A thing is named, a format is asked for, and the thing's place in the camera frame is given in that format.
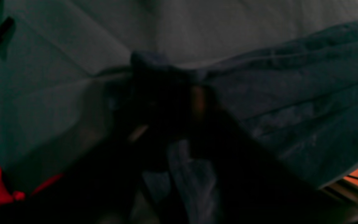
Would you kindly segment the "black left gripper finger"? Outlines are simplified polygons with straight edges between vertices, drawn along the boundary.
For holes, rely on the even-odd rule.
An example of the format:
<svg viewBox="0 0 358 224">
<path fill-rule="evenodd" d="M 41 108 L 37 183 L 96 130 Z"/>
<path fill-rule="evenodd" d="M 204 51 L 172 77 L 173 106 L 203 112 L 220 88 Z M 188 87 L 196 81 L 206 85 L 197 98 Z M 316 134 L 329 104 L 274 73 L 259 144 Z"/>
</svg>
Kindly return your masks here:
<svg viewBox="0 0 358 224">
<path fill-rule="evenodd" d="M 334 201 L 244 135 L 207 87 L 135 76 L 111 136 L 1 224 L 336 224 Z"/>
</svg>

